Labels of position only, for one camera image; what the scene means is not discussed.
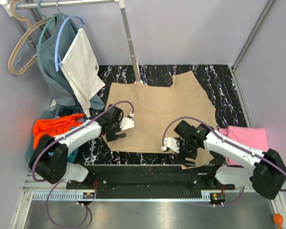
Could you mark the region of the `beige t shirt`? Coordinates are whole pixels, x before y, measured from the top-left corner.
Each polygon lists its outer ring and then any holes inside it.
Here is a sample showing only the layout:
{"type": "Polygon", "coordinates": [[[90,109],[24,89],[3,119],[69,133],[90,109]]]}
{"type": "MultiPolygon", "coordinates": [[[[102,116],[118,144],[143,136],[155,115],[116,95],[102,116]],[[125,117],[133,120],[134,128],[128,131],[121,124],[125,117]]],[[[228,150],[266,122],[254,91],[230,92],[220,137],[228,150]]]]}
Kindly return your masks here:
{"type": "Polygon", "coordinates": [[[198,126],[199,119],[217,128],[216,109],[192,71],[173,75],[171,87],[155,87],[141,83],[112,83],[108,104],[117,103],[127,116],[134,112],[135,126],[125,131],[125,138],[107,142],[112,151],[130,153],[162,153],[162,137],[177,137],[175,119],[191,117],[188,123],[198,126]]]}

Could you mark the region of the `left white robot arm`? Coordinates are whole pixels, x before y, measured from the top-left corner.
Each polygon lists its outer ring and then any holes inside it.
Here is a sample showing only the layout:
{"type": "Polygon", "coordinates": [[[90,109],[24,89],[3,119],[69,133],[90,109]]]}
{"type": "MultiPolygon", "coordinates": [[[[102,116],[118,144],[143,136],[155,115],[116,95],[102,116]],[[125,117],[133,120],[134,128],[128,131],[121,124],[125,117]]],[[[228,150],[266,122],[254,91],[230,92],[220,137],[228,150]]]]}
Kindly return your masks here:
{"type": "Polygon", "coordinates": [[[108,142],[126,137],[125,131],[135,126],[133,113],[122,117],[122,109],[110,105],[102,115],[86,120],[66,133],[56,136],[43,135],[29,161],[29,168],[35,181],[56,184],[61,180],[76,181],[88,189],[93,185],[93,177],[86,167],[71,163],[72,152],[89,140],[105,135],[108,142]]]}

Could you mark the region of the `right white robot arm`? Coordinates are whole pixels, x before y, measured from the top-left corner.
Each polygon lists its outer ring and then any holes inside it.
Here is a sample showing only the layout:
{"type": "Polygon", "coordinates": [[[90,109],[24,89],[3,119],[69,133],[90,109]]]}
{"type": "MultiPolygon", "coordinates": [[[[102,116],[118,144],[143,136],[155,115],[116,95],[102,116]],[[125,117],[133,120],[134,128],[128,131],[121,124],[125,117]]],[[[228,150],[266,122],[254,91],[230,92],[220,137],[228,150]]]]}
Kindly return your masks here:
{"type": "Polygon", "coordinates": [[[212,189],[233,184],[253,188],[264,198],[273,200],[282,191],[286,181],[286,166],[280,154],[268,149],[266,152],[245,146],[224,137],[212,127],[200,124],[194,127],[182,120],[174,131],[178,134],[174,150],[177,154],[189,156],[199,148],[228,157],[238,163],[237,166],[220,166],[215,173],[207,177],[212,189]]]}

